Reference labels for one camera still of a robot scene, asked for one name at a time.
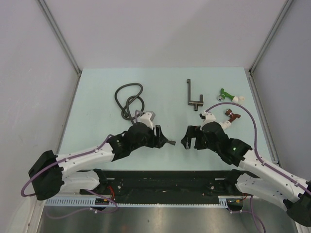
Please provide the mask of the dark metal faucet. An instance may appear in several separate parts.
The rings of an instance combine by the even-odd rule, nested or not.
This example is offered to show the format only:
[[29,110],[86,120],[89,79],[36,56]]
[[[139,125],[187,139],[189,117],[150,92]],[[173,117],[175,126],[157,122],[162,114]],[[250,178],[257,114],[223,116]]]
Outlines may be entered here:
[[188,105],[193,106],[194,111],[198,111],[199,107],[202,107],[204,105],[204,97],[202,94],[199,96],[199,100],[192,100],[191,99],[191,80],[187,79],[187,100]]

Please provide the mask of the brown tap white elbow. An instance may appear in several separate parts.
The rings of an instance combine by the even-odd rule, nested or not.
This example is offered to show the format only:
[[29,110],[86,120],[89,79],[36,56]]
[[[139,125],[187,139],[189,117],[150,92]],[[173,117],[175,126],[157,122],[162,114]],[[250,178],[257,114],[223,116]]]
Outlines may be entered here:
[[233,111],[231,109],[227,109],[225,111],[225,115],[227,117],[229,117],[229,119],[227,121],[221,122],[220,125],[222,127],[223,130],[226,130],[228,128],[231,127],[232,122],[235,121],[236,119],[239,119],[241,117],[241,115],[233,113]]

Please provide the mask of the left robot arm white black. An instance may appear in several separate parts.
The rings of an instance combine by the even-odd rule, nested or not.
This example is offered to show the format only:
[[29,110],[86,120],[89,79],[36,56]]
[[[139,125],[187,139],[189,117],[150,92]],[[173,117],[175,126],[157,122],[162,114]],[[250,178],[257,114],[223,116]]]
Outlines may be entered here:
[[102,194],[107,190],[107,180],[100,169],[91,165],[113,162],[130,155],[141,147],[162,148],[166,143],[175,145],[162,133],[161,127],[149,128],[138,122],[117,135],[109,135],[100,145],[80,152],[54,154],[48,150],[41,154],[28,174],[37,200],[47,200],[60,192]]

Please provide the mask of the green tap white elbow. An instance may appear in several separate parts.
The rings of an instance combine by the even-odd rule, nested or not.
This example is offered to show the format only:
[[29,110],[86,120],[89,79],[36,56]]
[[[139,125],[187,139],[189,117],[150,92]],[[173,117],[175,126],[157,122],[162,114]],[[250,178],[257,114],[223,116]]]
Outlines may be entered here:
[[231,94],[229,94],[228,92],[226,92],[223,88],[220,89],[220,94],[217,97],[217,100],[222,102],[225,99],[230,99],[233,103],[242,105],[245,101],[245,97],[243,96],[233,96]]

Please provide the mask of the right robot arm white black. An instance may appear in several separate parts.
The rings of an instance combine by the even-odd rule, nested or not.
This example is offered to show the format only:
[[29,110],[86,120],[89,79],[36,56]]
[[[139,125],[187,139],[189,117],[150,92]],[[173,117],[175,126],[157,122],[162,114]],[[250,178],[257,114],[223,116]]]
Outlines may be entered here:
[[297,177],[258,155],[245,142],[230,138],[223,125],[209,122],[203,126],[188,126],[181,144],[190,149],[195,139],[195,149],[209,149],[227,164],[242,169],[235,177],[224,182],[230,195],[239,191],[257,196],[286,211],[287,215],[302,226],[311,225],[311,183]]

